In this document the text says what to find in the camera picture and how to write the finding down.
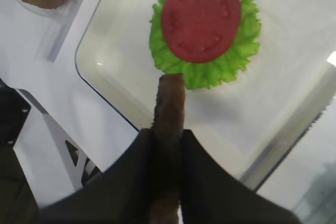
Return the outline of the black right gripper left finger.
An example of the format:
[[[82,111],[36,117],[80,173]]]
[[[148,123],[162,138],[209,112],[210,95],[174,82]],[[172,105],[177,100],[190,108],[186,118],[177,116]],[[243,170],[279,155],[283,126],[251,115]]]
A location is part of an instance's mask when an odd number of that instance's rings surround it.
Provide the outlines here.
[[[40,210],[36,223],[149,223],[153,134],[142,129],[105,172]]]

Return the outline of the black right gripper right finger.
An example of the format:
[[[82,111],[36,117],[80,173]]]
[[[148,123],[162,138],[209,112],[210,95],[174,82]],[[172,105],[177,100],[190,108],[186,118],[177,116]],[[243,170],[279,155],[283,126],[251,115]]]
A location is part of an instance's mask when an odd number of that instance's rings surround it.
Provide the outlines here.
[[[191,130],[184,130],[181,208],[184,223],[300,223],[290,210],[250,190],[226,172]]]

